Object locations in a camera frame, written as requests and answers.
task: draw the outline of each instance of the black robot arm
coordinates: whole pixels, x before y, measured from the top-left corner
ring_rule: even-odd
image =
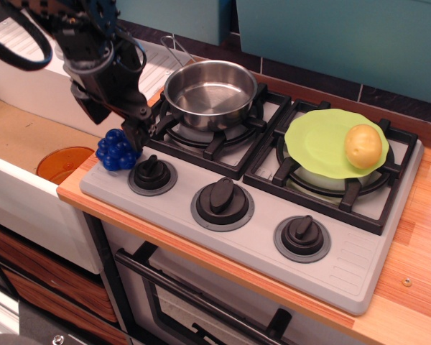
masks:
[[[100,124],[111,112],[136,151],[142,151],[155,128],[152,111],[138,84],[147,63],[141,45],[118,23],[115,0],[0,0],[9,15],[23,26],[43,51],[42,61],[28,61],[0,45],[0,58],[22,70],[45,67],[51,47],[45,36],[21,12],[54,37],[64,55],[71,91],[90,119]]]

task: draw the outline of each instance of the potato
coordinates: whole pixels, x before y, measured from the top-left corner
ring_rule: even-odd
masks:
[[[358,169],[369,169],[381,157],[381,138],[368,124],[352,127],[345,137],[345,154]]]

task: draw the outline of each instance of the orange bowl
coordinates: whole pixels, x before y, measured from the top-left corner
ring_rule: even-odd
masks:
[[[94,150],[89,147],[66,147],[51,152],[37,167],[37,175],[59,185],[73,173]]]

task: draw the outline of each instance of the teal wall panel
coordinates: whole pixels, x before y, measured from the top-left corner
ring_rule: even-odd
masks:
[[[219,45],[230,33],[231,0],[118,0],[120,19]]]
[[[244,52],[431,103],[431,0],[237,0]]]

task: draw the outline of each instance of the countertop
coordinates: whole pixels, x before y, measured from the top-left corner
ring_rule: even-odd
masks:
[[[374,121],[388,119],[393,126],[417,133],[425,146],[425,154],[374,296],[369,309],[362,316],[352,316],[338,310],[205,247],[83,194],[79,183],[97,163],[95,155],[58,187],[59,197],[86,213],[368,344],[431,345],[431,124],[262,75],[258,75],[257,79],[267,83],[270,90],[286,93],[293,100],[302,99],[313,103],[326,100],[334,108],[358,112]],[[154,96],[150,104],[157,97],[158,95]],[[411,284],[404,284],[407,279]]]

